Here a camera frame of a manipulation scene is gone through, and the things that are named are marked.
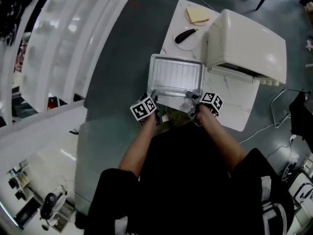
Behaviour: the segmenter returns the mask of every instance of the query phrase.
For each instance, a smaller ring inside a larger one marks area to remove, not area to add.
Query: bread slice
[[[187,15],[192,23],[200,23],[209,21],[209,13],[203,7],[188,7],[186,8]]]

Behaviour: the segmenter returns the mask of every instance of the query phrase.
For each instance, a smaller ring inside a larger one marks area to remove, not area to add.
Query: baking tray
[[[147,93],[186,97],[187,91],[202,94],[205,66],[192,58],[153,54],[150,59]]]

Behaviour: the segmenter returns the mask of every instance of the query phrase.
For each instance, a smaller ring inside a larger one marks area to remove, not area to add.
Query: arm
[[[156,124],[156,115],[152,113],[147,117],[138,136],[124,154],[118,169],[131,171],[139,178]]]
[[[199,109],[200,113],[197,116],[198,121],[202,124],[216,147],[219,149],[228,171],[232,172],[236,165],[245,158],[246,153],[237,141],[225,131],[225,129],[210,112],[209,108],[204,105],[200,105]]]

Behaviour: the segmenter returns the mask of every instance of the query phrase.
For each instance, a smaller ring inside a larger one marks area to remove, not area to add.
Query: gray floor
[[[190,0],[203,5],[199,0]],[[311,89],[313,55],[305,49],[313,28],[299,0],[204,0],[218,12],[230,9],[271,29],[286,40],[287,83],[272,87],[260,85],[250,118],[243,132],[227,129],[237,141],[272,123],[268,104],[282,88]],[[129,107],[146,91],[150,56],[159,53],[178,0],[129,0],[103,48],[86,99],[87,122],[81,127],[75,191],[91,201],[100,173],[117,167],[122,155],[140,129]],[[286,113],[296,94],[290,93],[275,104],[277,116]],[[270,127],[243,143],[248,152],[258,148],[265,156],[281,145],[288,145],[291,122],[279,129]],[[296,138],[292,157],[301,163],[310,153],[307,144]],[[290,161],[289,148],[269,157],[279,172]]]

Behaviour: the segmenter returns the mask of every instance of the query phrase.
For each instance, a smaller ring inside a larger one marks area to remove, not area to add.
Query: black shirt
[[[101,174],[85,234],[114,234],[125,216],[129,234],[264,234],[262,176],[271,177],[270,197],[289,228],[292,198],[263,155],[252,150],[230,178],[205,130],[189,123],[152,139],[140,181],[118,169]],[[275,222],[271,231],[281,234],[279,216]]]

